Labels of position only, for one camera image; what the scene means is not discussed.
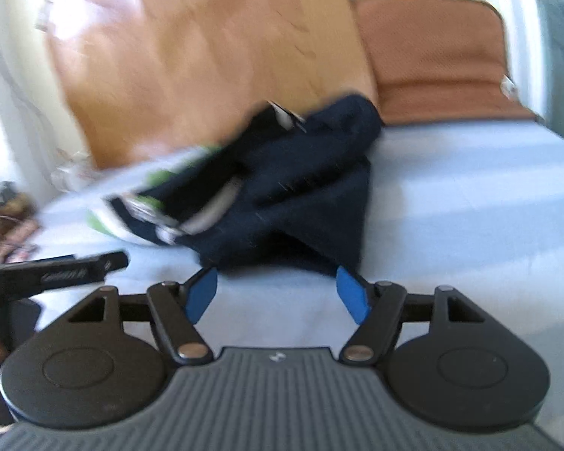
navy blue garment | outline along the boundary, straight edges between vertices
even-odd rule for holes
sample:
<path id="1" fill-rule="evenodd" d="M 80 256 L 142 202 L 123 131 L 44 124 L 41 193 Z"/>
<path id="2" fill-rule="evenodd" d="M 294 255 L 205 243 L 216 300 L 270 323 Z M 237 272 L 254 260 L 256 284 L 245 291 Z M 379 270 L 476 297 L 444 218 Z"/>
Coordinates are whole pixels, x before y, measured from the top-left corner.
<path id="1" fill-rule="evenodd" d="M 223 271 L 356 270 L 369 193 L 365 154 L 381 126 L 361 95 L 304 120 L 270 103 L 225 148 L 135 194 L 155 200 L 158 212 L 130 197 L 109 199 L 109 209 L 135 236 L 188 246 Z"/>
<path id="2" fill-rule="evenodd" d="M 370 162 L 380 134 L 376 108 L 361 95 L 307 117 L 302 130 L 246 151 L 236 201 L 212 228 L 180 236 L 203 265 L 289 265 L 333 275 L 361 259 Z"/>

wooden headboard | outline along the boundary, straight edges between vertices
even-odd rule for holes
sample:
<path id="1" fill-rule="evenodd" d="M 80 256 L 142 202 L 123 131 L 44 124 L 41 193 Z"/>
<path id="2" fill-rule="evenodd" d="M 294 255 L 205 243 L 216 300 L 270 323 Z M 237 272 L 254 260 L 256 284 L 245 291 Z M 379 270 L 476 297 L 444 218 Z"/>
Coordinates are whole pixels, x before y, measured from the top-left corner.
<path id="1" fill-rule="evenodd" d="M 304 113 L 376 97 L 348 0 L 56 0 L 52 14 L 50 54 L 100 168 L 225 142 L 264 100 Z"/>

bed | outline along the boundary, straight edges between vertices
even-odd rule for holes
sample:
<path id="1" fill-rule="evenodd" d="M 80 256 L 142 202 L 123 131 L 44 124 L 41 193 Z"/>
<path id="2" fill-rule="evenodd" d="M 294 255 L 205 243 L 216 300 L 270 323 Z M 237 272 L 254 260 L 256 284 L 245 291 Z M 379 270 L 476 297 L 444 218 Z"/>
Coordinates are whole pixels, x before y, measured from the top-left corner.
<path id="1" fill-rule="evenodd" d="M 41 214 L 38 257 L 125 249 L 127 270 L 108 283 L 122 294 L 199 269 L 187 248 L 143 247 L 95 232 L 86 212 L 101 196 L 139 185 L 146 174 L 190 158 L 184 152 L 108 172 Z M 533 122 L 453 123 L 396 128 L 371 152 L 373 176 L 361 274 L 410 292 L 453 285 L 536 349 L 552 372 L 539 425 L 564 444 L 564 140 Z M 96 286 L 39 295 L 38 328 Z M 198 324 L 215 352 L 223 346 L 330 346 L 355 325 L 334 280 L 283 268 L 220 276 Z M 145 339 L 143 324 L 126 330 Z M 401 340 L 423 333 L 403 329 Z"/>

clutter on floor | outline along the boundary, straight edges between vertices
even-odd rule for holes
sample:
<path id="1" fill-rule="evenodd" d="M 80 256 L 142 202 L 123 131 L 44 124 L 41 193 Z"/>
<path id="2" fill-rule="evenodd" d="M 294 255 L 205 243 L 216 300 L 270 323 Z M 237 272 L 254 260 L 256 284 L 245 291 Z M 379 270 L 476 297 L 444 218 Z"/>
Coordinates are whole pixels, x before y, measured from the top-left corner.
<path id="1" fill-rule="evenodd" d="M 27 194 L 10 182 L 0 186 L 0 265 L 29 259 L 36 249 L 27 239 L 39 229 L 35 208 Z"/>
<path id="2" fill-rule="evenodd" d="M 361 259 L 376 108 L 349 95 L 302 119 L 276 104 L 225 148 L 161 185 L 106 198 L 95 226 L 184 245 L 228 270 L 287 265 L 334 274 Z"/>

ribbed rubber surface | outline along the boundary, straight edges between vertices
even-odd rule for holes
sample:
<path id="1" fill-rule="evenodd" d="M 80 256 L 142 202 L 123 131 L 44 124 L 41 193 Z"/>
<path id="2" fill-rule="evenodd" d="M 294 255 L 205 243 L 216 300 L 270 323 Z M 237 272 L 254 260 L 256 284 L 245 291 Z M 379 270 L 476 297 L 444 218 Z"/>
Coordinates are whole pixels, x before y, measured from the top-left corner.
<path id="1" fill-rule="evenodd" d="M 342 366 L 328 349 L 226 349 L 180 369 L 156 402 L 117 424 L 65 432 L 22 423 L 0 439 L 0 451 L 559 449 L 533 426 L 476 436 L 428 425 L 373 371 Z"/>

